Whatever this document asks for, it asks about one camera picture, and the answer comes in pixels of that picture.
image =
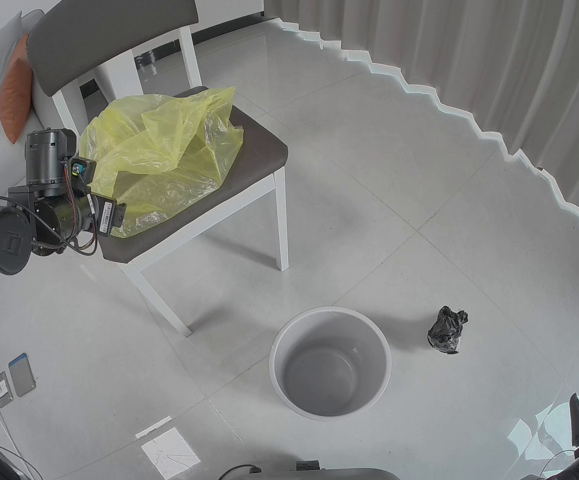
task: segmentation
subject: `black baseboard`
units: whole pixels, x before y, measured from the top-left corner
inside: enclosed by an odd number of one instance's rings
[[[209,27],[203,30],[199,30],[198,32],[194,32],[191,35],[191,41],[194,44],[202,43],[209,39],[213,39],[214,37],[222,36],[223,34],[233,32],[234,30],[249,27],[250,25],[255,25],[269,19],[270,18],[265,17],[262,12],[250,14],[249,16],[236,18],[234,20],[226,21],[225,23],[214,25],[214,27]],[[176,41],[158,46],[149,52],[145,52],[137,57],[134,57],[136,69],[149,66],[152,62],[156,62],[163,57],[167,57],[168,55],[180,51],[181,42],[178,39]],[[87,96],[94,94],[94,92],[98,90],[99,87],[95,80],[89,80],[89,82],[81,85],[81,94],[83,95],[83,98],[87,98]]]

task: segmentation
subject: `chair seat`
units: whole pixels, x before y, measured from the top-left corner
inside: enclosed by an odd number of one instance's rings
[[[178,94],[177,97],[190,96],[205,89],[206,87],[202,86],[195,87]],[[243,127],[243,145],[221,187],[178,215],[137,235],[128,238],[101,237],[99,244],[105,259],[117,263],[132,261],[215,206],[227,201],[285,165],[287,146],[274,134],[267,131],[237,107],[232,107],[229,120],[234,126]]]

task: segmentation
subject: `sofa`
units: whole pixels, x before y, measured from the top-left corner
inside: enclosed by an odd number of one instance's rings
[[[23,34],[29,33],[32,27],[44,15],[40,9],[22,17]],[[0,195],[6,195],[7,188],[21,184],[25,179],[24,147],[27,133],[44,128],[62,128],[52,98],[46,96],[35,78],[32,82],[31,108],[23,131],[15,144],[5,136],[0,121]]]

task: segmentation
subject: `robotic arm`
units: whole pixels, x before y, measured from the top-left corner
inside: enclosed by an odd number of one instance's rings
[[[91,256],[99,236],[119,227],[125,204],[92,194],[96,163],[76,155],[76,134],[69,129],[43,130],[27,135],[26,184],[11,187],[8,206],[0,206],[0,273],[18,274],[31,253],[47,256],[71,248]],[[77,235],[92,233],[79,246]],[[94,245],[91,252],[86,249]]]

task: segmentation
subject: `translucent yellow bag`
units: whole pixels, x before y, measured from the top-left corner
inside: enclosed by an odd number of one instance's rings
[[[96,160],[92,192],[127,204],[114,236],[149,229],[221,186],[243,143],[229,122],[233,101],[233,87],[127,96],[89,123],[79,155]]]

